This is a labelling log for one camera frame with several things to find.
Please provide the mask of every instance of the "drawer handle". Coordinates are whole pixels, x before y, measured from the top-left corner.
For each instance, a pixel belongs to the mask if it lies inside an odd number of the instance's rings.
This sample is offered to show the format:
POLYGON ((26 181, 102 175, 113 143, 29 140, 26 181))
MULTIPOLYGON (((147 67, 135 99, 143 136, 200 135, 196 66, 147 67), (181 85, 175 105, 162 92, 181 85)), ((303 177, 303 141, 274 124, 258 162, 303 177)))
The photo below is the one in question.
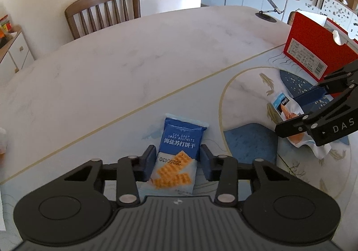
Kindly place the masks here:
POLYGON ((314 5, 315 7, 317 6, 317 4, 318 4, 318 0, 316 0, 316 4, 314 5))
POLYGON ((322 0, 321 7, 319 8, 320 10, 323 8, 323 4, 324 4, 324 0, 322 0))

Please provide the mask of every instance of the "red box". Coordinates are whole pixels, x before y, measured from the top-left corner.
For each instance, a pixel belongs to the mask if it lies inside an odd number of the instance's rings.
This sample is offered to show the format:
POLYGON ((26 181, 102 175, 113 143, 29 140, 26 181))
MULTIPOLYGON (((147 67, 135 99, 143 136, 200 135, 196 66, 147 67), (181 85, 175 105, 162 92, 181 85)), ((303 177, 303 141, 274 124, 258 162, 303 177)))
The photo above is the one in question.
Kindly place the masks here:
POLYGON ((283 51, 316 81, 342 68, 358 58, 358 42, 332 20, 324 26, 296 12, 289 37, 283 51), (342 45, 338 45, 332 32, 336 30, 342 45))

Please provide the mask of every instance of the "wooden chair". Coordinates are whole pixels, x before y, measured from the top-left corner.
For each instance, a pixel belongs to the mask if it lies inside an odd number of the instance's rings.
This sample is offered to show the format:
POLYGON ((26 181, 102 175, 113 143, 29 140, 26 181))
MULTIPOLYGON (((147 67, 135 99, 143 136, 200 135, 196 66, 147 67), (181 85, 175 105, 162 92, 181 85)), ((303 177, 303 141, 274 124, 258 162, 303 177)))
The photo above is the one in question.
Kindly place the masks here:
POLYGON ((292 26, 293 20, 295 18, 296 11, 290 12, 289 19, 287 20, 287 24, 292 26))
MULTIPOLYGON (((83 28, 83 32, 85 35, 88 35, 88 28, 86 25, 86 21, 85 21, 85 17, 83 15, 83 11, 87 11, 87 15, 88 15, 88 21, 91 25, 92 28, 92 32, 97 31, 96 28, 96 24, 92 15, 92 11, 91 11, 91 7, 96 7, 96 16, 97 16, 97 21, 99 23, 99 30, 104 28, 104 23, 103 23, 103 18, 101 15, 101 10, 99 5, 100 4, 104 4, 104 14, 105 14, 105 18, 107 19, 107 24, 108 26, 112 26, 113 22, 112 22, 112 17, 110 14, 110 9, 108 6, 109 1, 112 1, 112 5, 113 5, 113 10, 114 10, 114 15, 115 15, 115 21, 116 24, 119 24, 121 22, 123 22, 123 20, 120 19, 120 13, 118 10, 118 5, 117 5, 117 1, 116 0, 78 0, 75 1, 72 5, 70 5, 66 10, 65 10, 65 16, 68 22, 68 26, 71 30, 72 36, 74 39, 78 39, 80 38, 80 34, 78 31, 78 28, 76 26, 76 22, 75 22, 75 18, 74 15, 79 14, 79 19, 81 21, 82 24, 82 28, 83 28)), ((133 12, 134 12, 134 18, 139 18, 140 17, 140 1, 139 0, 132 0, 133 2, 133 12)), ((127 8, 127 4, 126 4, 126 0, 122 0, 123 3, 123 12, 124 12, 124 19, 125 21, 129 20, 128 17, 128 8, 127 8)))

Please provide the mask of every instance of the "jar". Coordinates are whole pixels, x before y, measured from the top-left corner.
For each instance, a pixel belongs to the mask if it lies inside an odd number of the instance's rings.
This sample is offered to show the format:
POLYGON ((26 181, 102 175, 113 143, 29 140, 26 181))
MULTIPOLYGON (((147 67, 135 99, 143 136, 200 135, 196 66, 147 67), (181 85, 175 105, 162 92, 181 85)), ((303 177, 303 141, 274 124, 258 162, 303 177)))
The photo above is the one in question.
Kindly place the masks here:
POLYGON ((6 32, 9 32, 12 29, 8 15, 0 19, 0 26, 3 27, 6 32))

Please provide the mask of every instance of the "barcode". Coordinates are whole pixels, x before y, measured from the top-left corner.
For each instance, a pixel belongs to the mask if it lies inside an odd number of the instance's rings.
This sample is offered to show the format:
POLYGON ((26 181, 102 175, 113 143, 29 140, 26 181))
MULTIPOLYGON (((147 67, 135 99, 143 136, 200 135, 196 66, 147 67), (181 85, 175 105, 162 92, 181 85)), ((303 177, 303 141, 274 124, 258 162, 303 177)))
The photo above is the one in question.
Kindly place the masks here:
POLYGON ((314 73, 319 76, 319 75, 321 75, 321 72, 323 69, 324 69, 324 65, 320 62, 320 63, 318 63, 316 69, 314 70, 314 73))

